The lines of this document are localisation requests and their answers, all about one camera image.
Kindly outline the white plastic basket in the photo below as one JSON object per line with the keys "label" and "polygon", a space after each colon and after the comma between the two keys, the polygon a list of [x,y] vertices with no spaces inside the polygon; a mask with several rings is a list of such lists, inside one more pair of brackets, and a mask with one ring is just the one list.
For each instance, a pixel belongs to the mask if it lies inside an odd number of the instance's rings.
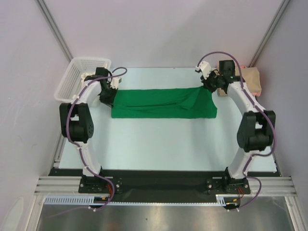
{"label": "white plastic basket", "polygon": [[61,103],[69,103],[81,88],[85,74],[93,75],[97,67],[110,69],[111,60],[106,58],[77,57],[69,63],[55,93],[54,98]]}

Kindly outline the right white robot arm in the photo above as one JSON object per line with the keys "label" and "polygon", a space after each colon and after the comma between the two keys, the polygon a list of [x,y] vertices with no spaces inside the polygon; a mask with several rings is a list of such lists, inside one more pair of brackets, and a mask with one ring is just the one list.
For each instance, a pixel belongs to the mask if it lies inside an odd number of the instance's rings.
{"label": "right white robot arm", "polygon": [[222,61],[216,73],[206,61],[200,61],[196,68],[200,72],[205,89],[215,92],[222,89],[236,104],[241,115],[237,131],[238,151],[232,163],[226,168],[222,188],[227,193],[235,192],[247,178],[247,170],[253,159],[274,142],[276,115],[261,106],[241,75],[235,74],[233,60]]}

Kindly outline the green t shirt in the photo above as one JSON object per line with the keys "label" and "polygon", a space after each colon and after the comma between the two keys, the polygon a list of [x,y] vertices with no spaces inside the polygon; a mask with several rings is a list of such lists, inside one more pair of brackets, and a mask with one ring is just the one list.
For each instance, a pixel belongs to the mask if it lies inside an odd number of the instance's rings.
{"label": "green t shirt", "polygon": [[203,87],[120,90],[111,117],[212,119],[217,111],[212,93]]}

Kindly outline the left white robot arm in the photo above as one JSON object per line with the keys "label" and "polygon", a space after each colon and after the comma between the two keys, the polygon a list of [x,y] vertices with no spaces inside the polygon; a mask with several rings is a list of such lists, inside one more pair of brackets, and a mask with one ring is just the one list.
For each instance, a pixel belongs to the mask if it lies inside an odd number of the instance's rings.
{"label": "left white robot arm", "polygon": [[93,74],[82,75],[80,91],[59,106],[62,135],[76,147],[83,175],[92,177],[89,186],[98,193],[106,188],[106,180],[100,177],[102,167],[92,146],[94,122],[90,107],[102,103],[112,108],[120,80],[107,68],[97,67]]}

